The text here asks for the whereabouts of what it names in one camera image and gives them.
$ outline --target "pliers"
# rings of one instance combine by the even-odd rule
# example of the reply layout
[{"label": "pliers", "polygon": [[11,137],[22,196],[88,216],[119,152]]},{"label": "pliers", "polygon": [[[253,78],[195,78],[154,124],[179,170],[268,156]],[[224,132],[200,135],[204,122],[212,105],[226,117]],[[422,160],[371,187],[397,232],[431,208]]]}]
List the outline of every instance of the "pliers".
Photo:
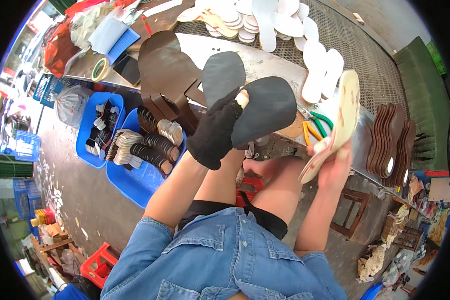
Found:
[{"label": "pliers", "polygon": [[[303,124],[303,133],[305,136],[305,143],[307,146],[311,145],[310,138],[309,138],[309,131],[312,133],[313,136],[315,136],[315,138],[317,138],[318,141],[321,141],[324,137],[327,136],[327,132],[325,131],[324,127],[322,126],[322,123],[320,122],[320,120],[324,120],[328,124],[328,126],[330,126],[331,130],[334,128],[334,124],[332,123],[332,121],[330,121],[330,119],[325,117],[324,115],[319,114],[314,111],[309,112],[308,110],[306,110],[305,107],[301,106],[300,104],[297,106],[298,106],[298,111],[305,118],[305,121],[303,121],[302,124]],[[313,120],[315,125],[317,125],[317,128],[320,131],[321,135],[318,134],[318,132],[313,129],[312,125],[309,123],[309,120]]]}]

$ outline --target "tape roll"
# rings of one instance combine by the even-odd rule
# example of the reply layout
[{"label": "tape roll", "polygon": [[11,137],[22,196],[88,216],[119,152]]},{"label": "tape roll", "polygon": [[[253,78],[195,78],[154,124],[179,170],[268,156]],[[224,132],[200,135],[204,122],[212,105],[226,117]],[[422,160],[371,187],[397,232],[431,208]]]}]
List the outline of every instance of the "tape roll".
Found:
[{"label": "tape roll", "polygon": [[93,72],[91,73],[91,79],[95,82],[99,82],[104,79],[108,72],[110,72],[110,66],[108,65],[108,59],[103,57],[101,60],[97,62],[95,67],[93,68]]}]

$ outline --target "red plastic stool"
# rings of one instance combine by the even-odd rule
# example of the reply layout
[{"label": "red plastic stool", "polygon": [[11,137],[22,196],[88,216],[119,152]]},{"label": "red plastic stool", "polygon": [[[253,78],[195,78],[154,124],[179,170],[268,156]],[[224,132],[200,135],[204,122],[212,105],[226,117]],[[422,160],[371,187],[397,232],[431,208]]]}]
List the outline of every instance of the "red plastic stool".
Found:
[{"label": "red plastic stool", "polygon": [[[80,274],[83,277],[88,278],[101,289],[104,288],[105,280],[108,278],[110,271],[112,271],[112,268],[109,267],[107,263],[111,264],[113,267],[118,261],[108,253],[108,247],[110,247],[110,245],[107,242],[103,242],[103,246],[91,255],[80,267]],[[90,268],[93,263],[96,263],[97,265],[97,268],[94,271]]]},{"label": "red plastic stool", "polygon": [[245,204],[245,201],[243,200],[243,197],[240,194],[240,192],[244,192],[245,195],[247,196],[248,200],[251,202],[253,200],[253,197],[255,197],[255,195],[257,195],[257,193],[261,189],[263,189],[265,186],[264,180],[260,177],[245,177],[245,178],[243,178],[242,183],[252,184],[253,187],[255,188],[255,191],[236,189],[236,191],[235,191],[235,195],[236,195],[235,206],[236,207],[246,207],[247,206]]}]

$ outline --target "green plastic crate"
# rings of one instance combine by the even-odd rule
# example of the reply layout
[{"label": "green plastic crate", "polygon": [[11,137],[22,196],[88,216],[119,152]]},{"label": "green plastic crate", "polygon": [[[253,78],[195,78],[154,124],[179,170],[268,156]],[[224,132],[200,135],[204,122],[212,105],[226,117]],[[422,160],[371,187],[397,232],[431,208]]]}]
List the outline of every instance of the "green plastic crate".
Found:
[{"label": "green plastic crate", "polygon": [[430,55],[432,56],[433,62],[437,66],[438,72],[440,75],[447,74],[447,69],[445,68],[444,61],[442,60],[442,56],[437,50],[437,47],[435,46],[435,43],[430,40],[430,42],[426,45],[426,49],[430,52]]}]

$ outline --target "smartphone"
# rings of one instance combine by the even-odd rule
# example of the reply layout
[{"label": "smartphone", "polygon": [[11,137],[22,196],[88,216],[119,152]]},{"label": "smartphone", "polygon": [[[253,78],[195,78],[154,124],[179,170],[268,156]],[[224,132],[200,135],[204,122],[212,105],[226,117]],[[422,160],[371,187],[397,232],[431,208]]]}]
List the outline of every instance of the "smartphone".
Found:
[{"label": "smartphone", "polygon": [[113,70],[130,82],[134,87],[140,83],[140,70],[138,69],[138,60],[128,54],[123,54],[117,59]]}]

